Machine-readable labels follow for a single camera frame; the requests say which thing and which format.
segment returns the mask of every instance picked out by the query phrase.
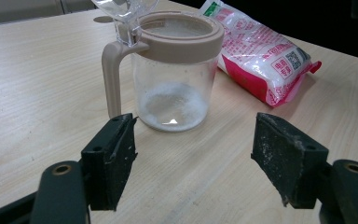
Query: jar lid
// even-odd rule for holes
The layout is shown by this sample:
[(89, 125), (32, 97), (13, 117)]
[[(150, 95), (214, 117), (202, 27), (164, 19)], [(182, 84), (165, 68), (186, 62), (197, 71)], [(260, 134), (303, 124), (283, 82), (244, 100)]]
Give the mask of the jar lid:
[(219, 21), (191, 12), (159, 11), (139, 18), (141, 56), (162, 63), (202, 63), (222, 48), (224, 28)]

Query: table surface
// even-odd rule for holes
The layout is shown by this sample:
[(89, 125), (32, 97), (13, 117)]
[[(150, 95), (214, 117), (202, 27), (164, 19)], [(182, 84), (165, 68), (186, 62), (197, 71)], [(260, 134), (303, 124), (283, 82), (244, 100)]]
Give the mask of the table surface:
[[(160, 0), (156, 10), (195, 8)], [(108, 121), (101, 56), (115, 40), (101, 10), (0, 25), (0, 207), (34, 192), (42, 172), (80, 151)], [(358, 161), (358, 58), (291, 39), (313, 61), (296, 98), (271, 108), (217, 72), (206, 120), (183, 133), (135, 124), (135, 160), (114, 212), (94, 223), (320, 223), (314, 209), (283, 207), (251, 152), (257, 112), (282, 117)], [(130, 59), (121, 66), (122, 113), (133, 113)]]

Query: jar handle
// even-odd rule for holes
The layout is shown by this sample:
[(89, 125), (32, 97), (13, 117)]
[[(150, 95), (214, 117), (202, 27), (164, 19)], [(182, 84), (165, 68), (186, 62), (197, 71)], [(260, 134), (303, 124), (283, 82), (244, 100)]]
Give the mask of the jar handle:
[(103, 49), (103, 80), (109, 118), (121, 115), (120, 73), (119, 67), (123, 58), (131, 53), (149, 49), (146, 43), (138, 42), (128, 47), (115, 41), (107, 44)]

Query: plastic bag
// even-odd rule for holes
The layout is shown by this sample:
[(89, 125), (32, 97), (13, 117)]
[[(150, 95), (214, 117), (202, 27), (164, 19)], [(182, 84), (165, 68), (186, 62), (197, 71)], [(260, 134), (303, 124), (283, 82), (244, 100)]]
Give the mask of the plastic bag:
[(283, 35), (222, 1), (207, 0), (200, 13), (225, 27), (218, 66), (272, 107), (290, 102), (307, 72), (322, 65)]

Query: food packet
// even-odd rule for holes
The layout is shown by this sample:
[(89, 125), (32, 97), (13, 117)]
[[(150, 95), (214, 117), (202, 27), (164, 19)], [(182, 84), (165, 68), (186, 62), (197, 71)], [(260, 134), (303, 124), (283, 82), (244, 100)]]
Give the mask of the food packet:
[(219, 0), (207, 0), (200, 13), (225, 27), (218, 67), (257, 99), (276, 107), (290, 102), (307, 72), (322, 65), (283, 35)]

